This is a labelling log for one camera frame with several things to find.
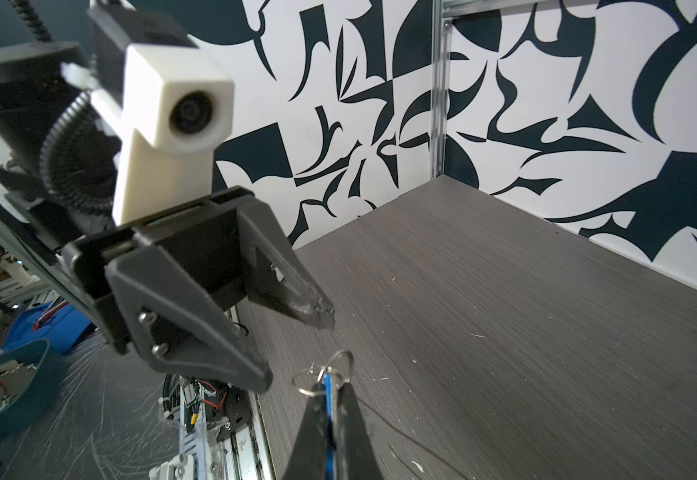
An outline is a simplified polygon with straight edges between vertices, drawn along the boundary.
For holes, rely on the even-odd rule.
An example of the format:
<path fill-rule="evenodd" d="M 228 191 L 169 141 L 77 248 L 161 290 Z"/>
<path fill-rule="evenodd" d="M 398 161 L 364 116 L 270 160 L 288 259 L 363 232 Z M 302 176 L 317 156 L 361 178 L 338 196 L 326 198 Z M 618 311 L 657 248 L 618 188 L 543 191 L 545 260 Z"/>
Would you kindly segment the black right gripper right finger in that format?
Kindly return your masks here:
<path fill-rule="evenodd" d="M 383 479 L 354 387 L 332 394 L 332 478 Z"/>

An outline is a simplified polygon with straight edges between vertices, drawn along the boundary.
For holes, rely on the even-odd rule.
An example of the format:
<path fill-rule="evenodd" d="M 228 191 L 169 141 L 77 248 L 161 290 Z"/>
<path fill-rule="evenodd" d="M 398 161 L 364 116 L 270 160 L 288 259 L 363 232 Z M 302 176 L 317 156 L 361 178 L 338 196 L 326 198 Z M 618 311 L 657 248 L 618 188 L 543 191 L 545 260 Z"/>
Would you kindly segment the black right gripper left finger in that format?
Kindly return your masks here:
<path fill-rule="evenodd" d="M 324 385 L 315 383 L 316 395 L 308 398 L 300 429 L 284 470 L 284 480 L 324 480 L 328 472 L 328 410 Z"/>

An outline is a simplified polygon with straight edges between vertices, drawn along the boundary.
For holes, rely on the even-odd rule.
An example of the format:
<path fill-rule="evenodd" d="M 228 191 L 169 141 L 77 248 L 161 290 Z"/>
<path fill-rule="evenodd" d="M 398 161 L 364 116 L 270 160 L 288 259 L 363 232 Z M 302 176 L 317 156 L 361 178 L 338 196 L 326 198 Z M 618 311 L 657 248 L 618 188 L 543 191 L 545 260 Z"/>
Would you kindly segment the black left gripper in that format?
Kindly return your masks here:
<path fill-rule="evenodd" d="M 242 187 L 82 236 L 64 267 L 120 354 L 156 372 L 220 380 L 256 393 L 274 374 L 226 317 L 250 301 L 318 329 L 334 304 L 300 262 L 268 204 Z"/>

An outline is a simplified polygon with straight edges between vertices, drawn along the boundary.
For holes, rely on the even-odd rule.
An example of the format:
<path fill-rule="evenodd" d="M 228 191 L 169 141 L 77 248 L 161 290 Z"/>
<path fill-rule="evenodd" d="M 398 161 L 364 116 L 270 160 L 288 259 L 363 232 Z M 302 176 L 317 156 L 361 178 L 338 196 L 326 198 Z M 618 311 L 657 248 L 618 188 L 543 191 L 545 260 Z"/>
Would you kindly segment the perforated metal crescent plate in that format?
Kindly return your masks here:
<path fill-rule="evenodd" d="M 430 449 L 394 428 L 367 402 L 360 400 L 359 408 L 376 458 L 390 474 L 409 479 L 467 479 Z"/>

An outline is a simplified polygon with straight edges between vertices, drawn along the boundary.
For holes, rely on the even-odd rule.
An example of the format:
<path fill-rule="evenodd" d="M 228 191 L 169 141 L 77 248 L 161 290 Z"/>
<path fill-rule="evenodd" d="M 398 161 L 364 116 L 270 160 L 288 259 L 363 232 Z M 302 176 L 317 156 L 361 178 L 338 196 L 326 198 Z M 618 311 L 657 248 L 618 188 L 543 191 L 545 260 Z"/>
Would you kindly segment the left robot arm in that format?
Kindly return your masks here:
<path fill-rule="evenodd" d="M 56 260 L 94 324 L 150 368 L 256 393 L 272 369 L 232 324 L 244 300 L 334 327 L 334 304 L 274 210 L 218 188 L 218 160 L 280 149 L 270 129 L 232 136 L 234 80 L 170 15 L 122 1 L 88 8 L 92 50 L 12 9 L 32 41 L 0 47 L 0 167 L 30 251 Z"/>

